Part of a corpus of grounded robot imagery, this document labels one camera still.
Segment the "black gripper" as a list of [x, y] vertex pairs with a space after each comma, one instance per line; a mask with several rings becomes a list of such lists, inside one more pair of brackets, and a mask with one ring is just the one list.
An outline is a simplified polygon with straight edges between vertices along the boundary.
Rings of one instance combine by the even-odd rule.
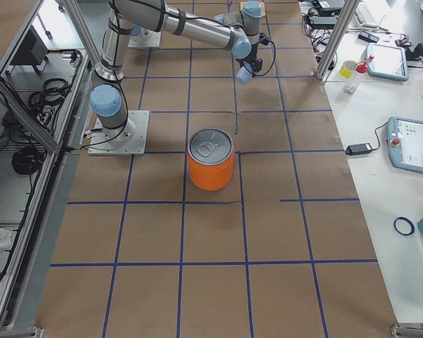
[[252, 76], [265, 76], [270, 69], [268, 69], [265, 73], [261, 74], [263, 60], [257, 57], [258, 46], [260, 44], [267, 46], [270, 43], [270, 38], [265, 33], [260, 33], [258, 37], [258, 41], [252, 45], [251, 52], [248, 56], [246, 56], [243, 60], [238, 60], [240, 68], [245, 66], [248, 70], [252, 71]]

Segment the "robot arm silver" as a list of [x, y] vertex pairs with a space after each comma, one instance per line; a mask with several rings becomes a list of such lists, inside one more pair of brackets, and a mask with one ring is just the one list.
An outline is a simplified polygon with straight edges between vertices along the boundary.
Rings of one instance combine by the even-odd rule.
[[[247, 77], [262, 76], [262, 60], [258, 58], [259, 45], [271, 40], [260, 31], [262, 5], [249, 1], [239, 11], [224, 13], [214, 19], [203, 18], [169, 6], [165, 1], [110, 1], [109, 25], [104, 35], [100, 61], [92, 74], [92, 86], [109, 85], [116, 89], [123, 103], [130, 101], [130, 93], [124, 85], [131, 85], [129, 73], [136, 65], [146, 69], [140, 72], [141, 99], [153, 99], [156, 113], [155, 124], [150, 127], [147, 146], [149, 151], [179, 151], [184, 148], [180, 138], [180, 114], [189, 111], [185, 98], [200, 88], [203, 79], [187, 76], [187, 66], [196, 58], [206, 70], [200, 76], [211, 75], [220, 79], [209, 67], [213, 58], [229, 61], [229, 51], [239, 64], [235, 80], [246, 83]], [[128, 51], [130, 35], [134, 28], [142, 27], [150, 32], [165, 31], [168, 35], [183, 37], [191, 42], [208, 44], [208, 49], [162, 49], [148, 51], [142, 58]]]

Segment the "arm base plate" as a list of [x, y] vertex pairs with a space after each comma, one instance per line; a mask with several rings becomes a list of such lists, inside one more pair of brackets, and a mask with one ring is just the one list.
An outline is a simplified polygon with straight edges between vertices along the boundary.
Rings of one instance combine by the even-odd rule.
[[143, 155], [145, 153], [149, 111], [130, 110], [124, 130], [109, 130], [102, 127], [96, 118], [95, 128], [101, 129], [92, 134], [92, 146], [88, 147], [91, 156]]
[[128, 43], [129, 49], [150, 49], [159, 48], [161, 33], [153, 32], [141, 27], [135, 27], [131, 32]]

